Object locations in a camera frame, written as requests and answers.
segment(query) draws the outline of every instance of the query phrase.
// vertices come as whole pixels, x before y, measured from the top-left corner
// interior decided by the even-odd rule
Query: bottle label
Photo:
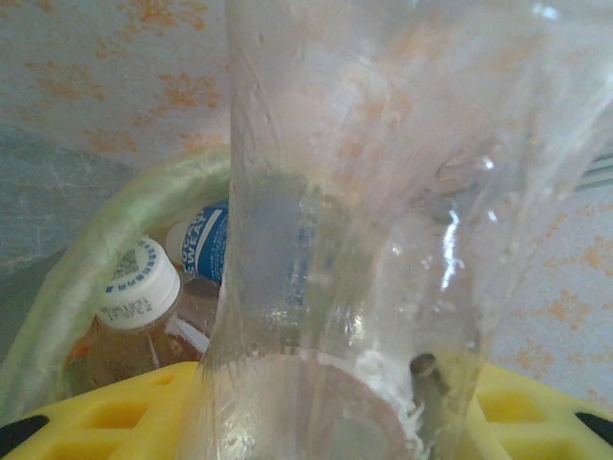
[[[146,297],[117,305],[115,307],[100,307],[100,314],[106,315],[106,320],[114,323],[116,321],[132,320],[136,316],[144,316],[153,311],[153,306]]]
[[[228,201],[207,206],[188,227],[183,240],[183,268],[221,283],[228,239]]]

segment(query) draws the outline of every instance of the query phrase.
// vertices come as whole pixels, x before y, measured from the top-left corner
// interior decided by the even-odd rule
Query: black plastic part
[[[613,448],[613,422],[598,415],[578,412],[575,414],[585,426],[598,434],[609,446]]]
[[[34,415],[0,427],[0,458],[9,455],[49,423],[44,415]]]

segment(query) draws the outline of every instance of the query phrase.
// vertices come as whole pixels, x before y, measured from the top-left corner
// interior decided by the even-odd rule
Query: blue bottle label
[[[228,201],[207,206],[192,221],[183,240],[183,268],[221,283],[228,239]]]

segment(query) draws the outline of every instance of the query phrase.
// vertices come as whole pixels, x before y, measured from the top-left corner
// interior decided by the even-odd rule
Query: bottle cap
[[[179,274],[162,246],[142,238],[117,265],[97,316],[112,329],[143,327],[169,310],[180,288]]]
[[[177,223],[166,235],[166,242],[164,244],[169,259],[181,266],[183,266],[183,240],[185,240],[185,235],[188,233],[188,228],[190,228],[189,222]]]

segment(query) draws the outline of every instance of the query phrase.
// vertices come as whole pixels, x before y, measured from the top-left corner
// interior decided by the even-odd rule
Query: transparent plastic
[[[228,0],[224,285],[180,460],[452,458],[611,128],[603,2]]]

